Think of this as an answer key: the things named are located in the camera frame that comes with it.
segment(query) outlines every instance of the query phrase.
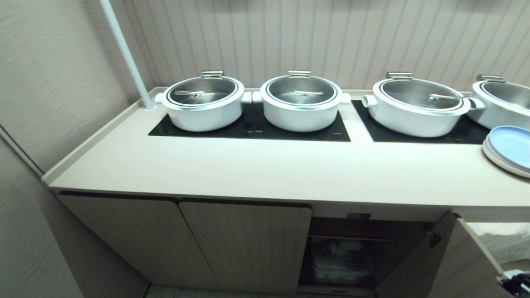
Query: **stacked plates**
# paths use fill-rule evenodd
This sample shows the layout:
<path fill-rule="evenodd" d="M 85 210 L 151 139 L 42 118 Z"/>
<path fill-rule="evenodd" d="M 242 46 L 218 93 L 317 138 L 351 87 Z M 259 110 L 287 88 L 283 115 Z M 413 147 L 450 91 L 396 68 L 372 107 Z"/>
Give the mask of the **stacked plates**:
<path fill-rule="evenodd" d="M 530 178 L 530 130 L 498 126 L 490 131 L 482 143 L 482 150 L 501 168 Z"/>

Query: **cabinet door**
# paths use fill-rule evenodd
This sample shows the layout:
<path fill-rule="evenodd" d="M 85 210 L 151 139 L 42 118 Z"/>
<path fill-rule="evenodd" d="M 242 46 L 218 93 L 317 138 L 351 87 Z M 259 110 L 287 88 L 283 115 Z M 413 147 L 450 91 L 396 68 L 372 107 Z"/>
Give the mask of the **cabinet door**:
<path fill-rule="evenodd" d="M 379 298 L 511 297 L 497 282 L 502 268 L 463 219 L 447 214 L 433 232 L 441 241 L 423 239 L 377 287 Z"/>
<path fill-rule="evenodd" d="M 59 195 L 94 233 L 154 284 L 219 288 L 175 202 Z"/>
<path fill-rule="evenodd" d="M 311 209 L 182 202 L 221 288 L 295 294 Z"/>

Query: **white pole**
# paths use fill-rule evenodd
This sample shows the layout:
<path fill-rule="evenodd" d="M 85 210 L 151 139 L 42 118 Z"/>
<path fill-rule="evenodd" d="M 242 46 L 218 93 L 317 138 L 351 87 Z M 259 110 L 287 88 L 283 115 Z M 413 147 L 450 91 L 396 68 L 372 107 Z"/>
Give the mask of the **white pole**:
<path fill-rule="evenodd" d="M 142 81 L 140 72 L 138 71 L 138 68 L 136 67 L 136 64 L 134 63 L 133 56 L 131 55 L 129 47 L 127 46 L 125 37 L 123 37 L 123 33 L 121 32 L 120 25 L 118 24 L 118 20 L 116 19 L 116 16 L 114 15 L 114 10 L 112 9 L 110 0 L 100 0 L 100 3 L 101 3 L 101 6 L 103 7 L 103 11 L 105 12 L 105 16 L 107 16 L 107 21 L 109 21 L 110 29 L 112 29 L 112 33 L 114 33 L 114 38 L 116 38 L 116 42 L 118 43 L 118 47 L 121 50 L 121 54 L 125 58 L 125 62 L 127 63 L 127 66 L 129 67 L 129 71 L 131 72 L 132 79 L 134 80 L 134 83 L 136 84 L 136 88 L 138 88 L 138 92 L 140 93 L 140 96 L 142 97 L 142 101 L 144 102 L 144 105 L 145 105 L 145 110 L 152 111 L 156 109 L 156 106 L 153 105 L 153 102 L 151 101 L 151 98 L 149 97 L 149 94 L 147 93 L 147 89 L 145 89 L 144 81 Z"/>

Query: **white pot handle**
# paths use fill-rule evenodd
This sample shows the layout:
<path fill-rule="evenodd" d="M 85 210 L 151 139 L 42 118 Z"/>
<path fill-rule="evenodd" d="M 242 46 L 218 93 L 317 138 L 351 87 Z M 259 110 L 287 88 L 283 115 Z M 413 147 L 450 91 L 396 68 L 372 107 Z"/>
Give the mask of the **white pot handle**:
<path fill-rule="evenodd" d="M 486 104 L 478 98 L 468 97 L 467 99 L 471 103 L 471 107 L 469 108 L 471 111 L 484 110 L 486 108 Z"/>
<path fill-rule="evenodd" d="M 342 94 L 341 104 L 351 104 L 351 95 L 349 93 Z"/>
<path fill-rule="evenodd" d="M 261 97 L 261 93 L 259 91 L 252 93 L 252 103 L 260 103 L 263 102 L 263 98 Z"/>
<path fill-rule="evenodd" d="M 156 103 L 162 103 L 163 100 L 164 100 L 164 92 L 160 92 L 159 94 L 155 96 Z"/>
<path fill-rule="evenodd" d="M 248 91 L 243 93 L 241 97 L 241 103 L 252 103 L 252 92 Z"/>
<path fill-rule="evenodd" d="M 363 98 L 361 99 L 361 101 L 363 102 L 363 105 L 365 108 L 373 107 L 379 104 L 379 101 L 377 100 L 377 98 L 369 94 L 363 95 Z"/>

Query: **white pot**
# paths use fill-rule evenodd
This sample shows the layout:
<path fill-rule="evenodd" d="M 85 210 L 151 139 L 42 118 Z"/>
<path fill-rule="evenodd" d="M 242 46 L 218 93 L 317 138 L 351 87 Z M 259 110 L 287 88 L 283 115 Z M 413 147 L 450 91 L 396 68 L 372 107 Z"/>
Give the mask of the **white pot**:
<path fill-rule="evenodd" d="M 485 105 L 483 110 L 467 113 L 478 124 L 490 129 L 501 125 L 530 129 L 530 88 L 508 83 L 501 76 L 479 75 L 471 97 Z"/>
<path fill-rule="evenodd" d="M 484 108 L 481 102 L 465 98 L 452 88 L 413 79 L 412 74 L 388 73 L 387 77 L 375 83 L 374 95 L 365 95 L 362 101 L 374 120 L 399 133 L 443 136 L 461 115 Z"/>
<path fill-rule="evenodd" d="M 292 132 L 313 132 L 335 121 L 339 104 L 350 103 L 349 95 L 333 82 L 310 74 L 289 71 L 261 86 L 263 112 L 269 122 Z"/>
<path fill-rule="evenodd" d="M 159 93 L 155 101 L 167 108 L 171 122 L 190 132 L 225 127 L 242 113 L 243 84 L 223 72 L 203 72 Z"/>

